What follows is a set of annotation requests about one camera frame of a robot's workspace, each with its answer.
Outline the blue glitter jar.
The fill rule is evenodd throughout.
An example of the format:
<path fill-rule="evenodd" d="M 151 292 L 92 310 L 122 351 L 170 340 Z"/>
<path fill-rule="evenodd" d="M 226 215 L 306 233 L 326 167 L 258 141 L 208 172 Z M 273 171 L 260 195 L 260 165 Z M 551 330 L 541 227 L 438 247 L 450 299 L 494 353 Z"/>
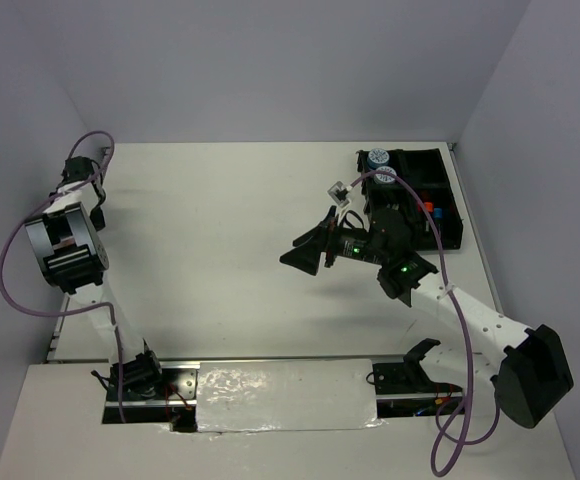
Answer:
<path fill-rule="evenodd" d="M 390 166 L 381 166 L 374 170 L 373 180 L 376 184 L 390 185 L 396 182 L 397 173 Z"/>
<path fill-rule="evenodd" d="M 367 154 L 367 164 L 371 169 L 378 169 L 390 164 L 390 154 L 387 150 L 373 148 Z"/>

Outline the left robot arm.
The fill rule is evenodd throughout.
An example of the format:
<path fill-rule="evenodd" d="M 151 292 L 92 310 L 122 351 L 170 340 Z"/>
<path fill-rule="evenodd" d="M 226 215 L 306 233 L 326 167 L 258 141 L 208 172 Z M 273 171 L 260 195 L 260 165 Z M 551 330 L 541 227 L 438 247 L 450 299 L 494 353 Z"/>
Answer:
<path fill-rule="evenodd" d="M 52 193 L 56 198 L 28 217 L 24 228 L 46 282 L 67 294 L 73 309 L 86 310 L 83 315 L 107 347 L 108 388 L 125 400 L 153 399 L 165 389 L 166 374 L 106 280 L 109 257 L 99 237 L 105 227 L 103 177 L 79 186 L 98 166 L 84 156 L 67 159 Z"/>

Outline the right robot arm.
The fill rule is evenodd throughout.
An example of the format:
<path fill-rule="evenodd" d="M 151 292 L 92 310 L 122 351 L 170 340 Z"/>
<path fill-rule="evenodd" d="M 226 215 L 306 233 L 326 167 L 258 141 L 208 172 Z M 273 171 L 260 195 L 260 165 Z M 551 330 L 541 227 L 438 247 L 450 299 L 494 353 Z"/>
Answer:
<path fill-rule="evenodd" d="M 560 336 L 547 325 L 531 328 L 501 315 L 444 281 L 411 247 L 410 237 L 394 209 L 375 212 L 363 229 L 340 225 L 331 208 L 279 260 L 309 275 L 339 257 L 378 265 L 377 280 L 389 298 L 469 334 L 473 351 L 494 369 L 497 405 L 517 425 L 536 427 L 574 386 Z"/>

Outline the black divided organizer tray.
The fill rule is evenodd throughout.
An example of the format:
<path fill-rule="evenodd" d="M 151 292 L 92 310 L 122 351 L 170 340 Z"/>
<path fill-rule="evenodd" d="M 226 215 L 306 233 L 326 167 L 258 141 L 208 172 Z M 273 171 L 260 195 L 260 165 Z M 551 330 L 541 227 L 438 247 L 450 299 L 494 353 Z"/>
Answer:
<path fill-rule="evenodd" d="M 357 152 L 357 171 L 361 174 L 375 170 L 367 164 L 369 151 L 360 150 Z M 365 197 L 364 214 L 371 216 L 372 213 L 381 208 L 392 208 L 399 211 L 412 232 L 412 243 L 418 251 L 433 251 L 437 248 L 434 234 L 427 222 L 428 218 L 432 218 L 440 235 L 443 249 L 446 251 L 460 249 L 463 238 L 463 222 L 441 151 L 438 149 L 392 149 L 387 151 L 390 154 L 388 166 L 396 171 L 397 176 L 404 180 L 418 197 L 413 198 L 397 181 L 390 185 L 380 185 L 374 182 L 373 177 L 367 178 L 361 184 L 361 192 Z M 426 190 L 429 193 L 426 200 L 421 198 L 420 190 Z M 434 209 L 442 208 L 444 211 L 443 219 L 435 220 L 433 213 L 425 210 L 424 202 L 432 202 Z"/>

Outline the silver foil tape strip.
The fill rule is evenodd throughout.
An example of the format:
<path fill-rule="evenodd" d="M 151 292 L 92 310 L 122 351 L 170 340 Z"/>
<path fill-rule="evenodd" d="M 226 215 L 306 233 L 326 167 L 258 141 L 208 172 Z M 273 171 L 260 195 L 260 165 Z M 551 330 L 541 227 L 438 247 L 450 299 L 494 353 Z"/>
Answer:
<path fill-rule="evenodd" d="M 366 359 L 203 364 L 200 432 L 360 430 L 381 424 Z"/>

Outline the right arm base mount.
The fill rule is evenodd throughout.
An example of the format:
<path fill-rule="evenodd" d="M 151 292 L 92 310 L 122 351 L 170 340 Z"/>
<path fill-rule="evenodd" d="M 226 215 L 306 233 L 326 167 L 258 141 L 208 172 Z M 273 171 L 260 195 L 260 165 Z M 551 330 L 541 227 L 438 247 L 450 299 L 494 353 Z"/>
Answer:
<path fill-rule="evenodd" d="M 463 399 L 461 387 L 430 378 L 422 366 L 430 350 L 441 342 L 424 339 L 401 360 L 373 363 L 365 381 L 374 388 L 377 416 L 381 419 L 434 416 L 439 407 L 456 407 Z"/>

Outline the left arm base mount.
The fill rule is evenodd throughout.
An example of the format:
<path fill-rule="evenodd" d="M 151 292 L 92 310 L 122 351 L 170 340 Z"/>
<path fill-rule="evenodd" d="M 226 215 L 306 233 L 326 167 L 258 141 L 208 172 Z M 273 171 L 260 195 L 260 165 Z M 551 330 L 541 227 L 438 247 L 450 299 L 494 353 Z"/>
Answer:
<path fill-rule="evenodd" d="M 105 392 L 104 424 L 164 424 L 179 433 L 198 430 L 195 367 L 162 366 L 146 353 L 124 365 L 110 367 L 107 375 L 90 375 Z"/>

